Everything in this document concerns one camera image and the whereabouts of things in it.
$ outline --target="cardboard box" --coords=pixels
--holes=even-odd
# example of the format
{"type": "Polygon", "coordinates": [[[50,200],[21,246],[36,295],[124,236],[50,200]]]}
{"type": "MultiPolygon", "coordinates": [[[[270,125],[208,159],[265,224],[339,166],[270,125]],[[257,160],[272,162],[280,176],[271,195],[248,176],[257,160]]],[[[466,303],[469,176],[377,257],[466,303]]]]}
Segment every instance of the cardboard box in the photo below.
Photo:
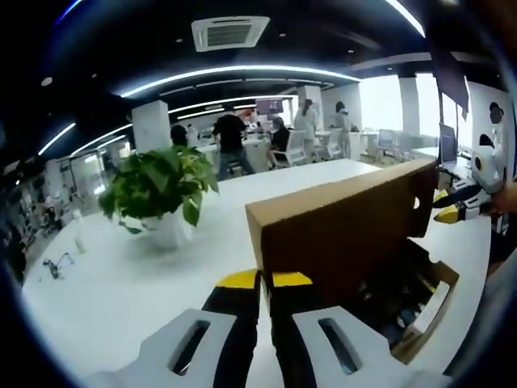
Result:
{"type": "MultiPolygon", "coordinates": [[[[397,259],[408,237],[423,237],[437,181],[435,162],[417,159],[248,204],[258,267],[302,272],[326,303],[340,305],[376,265],[397,259]]],[[[453,287],[454,271],[429,265],[453,287]]]]}

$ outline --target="black ceiling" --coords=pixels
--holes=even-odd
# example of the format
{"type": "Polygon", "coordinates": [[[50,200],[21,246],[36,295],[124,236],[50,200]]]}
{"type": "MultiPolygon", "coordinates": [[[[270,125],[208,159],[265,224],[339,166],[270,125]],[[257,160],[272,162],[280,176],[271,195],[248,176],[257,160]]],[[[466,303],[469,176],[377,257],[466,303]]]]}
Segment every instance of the black ceiling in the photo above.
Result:
{"type": "MultiPolygon", "coordinates": [[[[67,155],[124,124],[131,109],[145,101],[161,98],[178,108],[276,94],[296,85],[287,78],[345,82],[313,74],[218,74],[162,85],[131,99],[118,96],[162,77],[236,64],[302,65],[346,73],[356,63],[427,51],[425,39],[385,0],[82,0],[56,25],[71,2],[0,6],[5,78],[0,123],[7,137],[0,163],[33,156],[59,130],[77,122],[44,156],[67,155]],[[265,15],[271,21],[255,48],[197,53],[191,22],[230,15],[265,15]],[[49,76],[53,83],[42,87],[41,81],[49,76]],[[184,86],[235,78],[279,80],[203,86],[160,96],[184,86]]],[[[437,6],[433,0],[402,2],[445,49],[490,55],[455,7],[437,6]]],[[[400,65],[394,71],[407,73],[422,66],[428,64],[400,65]]],[[[480,72],[472,65],[464,67],[467,73],[485,73],[485,68],[480,72]]],[[[352,75],[379,72],[386,68],[352,75]]]]}

